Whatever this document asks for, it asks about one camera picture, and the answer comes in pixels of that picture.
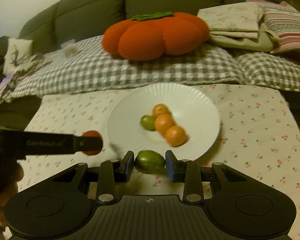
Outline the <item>person's left hand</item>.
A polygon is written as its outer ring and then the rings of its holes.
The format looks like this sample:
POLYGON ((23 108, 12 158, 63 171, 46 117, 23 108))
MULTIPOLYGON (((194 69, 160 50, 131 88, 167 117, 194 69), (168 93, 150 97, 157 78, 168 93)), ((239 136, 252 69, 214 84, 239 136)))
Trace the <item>person's left hand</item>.
POLYGON ((18 193, 17 182, 21 181, 23 177, 23 168, 19 163, 17 163, 11 182, 5 188, 0 190, 0 227, 2 228, 7 226, 6 218, 4 215, 4 207, 8 200, 18 193))

